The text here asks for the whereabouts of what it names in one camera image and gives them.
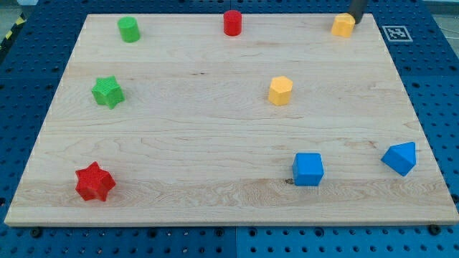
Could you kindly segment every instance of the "red block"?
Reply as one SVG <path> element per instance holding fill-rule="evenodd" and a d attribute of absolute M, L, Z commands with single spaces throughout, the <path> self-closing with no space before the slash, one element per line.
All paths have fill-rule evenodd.
<path fill-rule="evenodd" d="M 85 169 L 76 171 L 78 183 L 75 190 L 85 201 L 99 199 L 107 200 L 109 190 L 115 187 L 116 183 L 108 171 L 104 171 L 94 161 Z"/>
<path fill-rule="evenodd" d="M 223 32 L 228 36 L 237 36 L 242 31 L 242 14 L 229 10 L 223 14 Z"/>

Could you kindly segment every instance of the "blue pegboard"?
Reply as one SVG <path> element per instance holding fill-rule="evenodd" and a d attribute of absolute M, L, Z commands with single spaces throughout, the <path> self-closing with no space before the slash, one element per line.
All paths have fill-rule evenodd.
<path fill-rule="evenodd" d="M 349 0 L 41 0 L 0 65 L 0 218 L 3 221 L 49 104 L 89 13 L 337 13 Z M 370 0 L 448 188 L 459 199 L 459 60 L 418 0 Z M 459 257 L 459 227 L 229 227 L 11 229 L 0 257 Z"/>

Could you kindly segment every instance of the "green cylinder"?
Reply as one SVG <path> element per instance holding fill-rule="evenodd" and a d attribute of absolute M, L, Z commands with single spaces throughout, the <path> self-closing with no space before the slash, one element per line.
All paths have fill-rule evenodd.
<path fill-rule="evenodd" d="M 141 33 L 137 27 L 137 20 L 134 17 L 126 16 L 119 19 L 118 28 L 124 42 L 136 42 L 141 38 Z"/>

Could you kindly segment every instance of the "table surface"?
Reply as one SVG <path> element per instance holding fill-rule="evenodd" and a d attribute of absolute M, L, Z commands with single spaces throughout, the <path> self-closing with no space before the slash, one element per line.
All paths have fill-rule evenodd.
<path fill-rule="evenodd" d="M 88 15 L 5 222 L 12 226 L 453 224 L 457 211 L 371 15 L 352 38 L 333 14 Z M 126 101 L 90 93 L 115 75 Z M 267 101 L 270 78 L 294 81 L 289 105 Z M 415 141 L 405 178 L 379 159 Z M 297 152 L 322 154 L 318 188 L 297 187 Z M 93 161 L 117 186 L 83 201 L 75 170 Z"/>

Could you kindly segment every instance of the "red star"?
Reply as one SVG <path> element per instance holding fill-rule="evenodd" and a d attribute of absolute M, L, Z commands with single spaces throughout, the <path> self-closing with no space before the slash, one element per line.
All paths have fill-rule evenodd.
<path fill-rule="evenodd" d="M 75 190 L 85 201 L 99 199 L 105 201 L 107 194 L 115 185 L 115 181 L 108 171 L 100 169 L 94 161 L 87 168 L 76 171 L 78 183 Z"/>

